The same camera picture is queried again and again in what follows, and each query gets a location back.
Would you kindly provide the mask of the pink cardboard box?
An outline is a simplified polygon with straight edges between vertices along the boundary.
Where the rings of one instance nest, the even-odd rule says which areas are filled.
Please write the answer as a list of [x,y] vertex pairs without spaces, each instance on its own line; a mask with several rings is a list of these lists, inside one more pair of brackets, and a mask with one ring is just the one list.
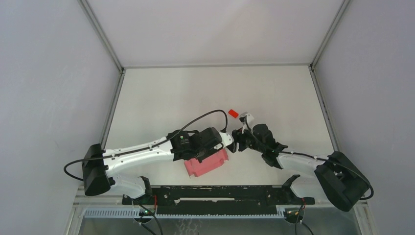
[[200,177],[206,173],[209,173],[219,167],[221,167],[225,161],[228,161],[229,157],[225,149],[205,158],[202,162],[197,159],[190,159],[184,161],[184,166],[190,177]]

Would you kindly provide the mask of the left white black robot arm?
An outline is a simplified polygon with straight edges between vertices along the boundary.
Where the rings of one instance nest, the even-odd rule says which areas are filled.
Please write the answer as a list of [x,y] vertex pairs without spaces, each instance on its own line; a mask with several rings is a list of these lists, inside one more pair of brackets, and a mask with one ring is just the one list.
[[103,149],[101,144],[94,144],[81,164],[84,193],[97,196],[114,190],[147,204],[153,198],[149,180],[125,175],[127,170],[157,162],[202,162],[232,143],[229,133],[208,127],[203,131],[176,130],[159,140],[126,148]]

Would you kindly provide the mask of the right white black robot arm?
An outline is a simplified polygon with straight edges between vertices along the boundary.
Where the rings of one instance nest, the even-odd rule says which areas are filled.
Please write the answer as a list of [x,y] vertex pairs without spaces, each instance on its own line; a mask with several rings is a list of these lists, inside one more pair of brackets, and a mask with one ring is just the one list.
[[233,143],[228,149],[232,153],[251,149],[271,167],[298,172],[294,180],[286,181],[283,199],[287,203],[297,203],[301,198],[323,199],[348,212],[358,201],[374,196],[366,176],[340,151],[321,157],[286,151],[287,146],[275,140],[266,124],[253,128],[245,124],[231,135]]

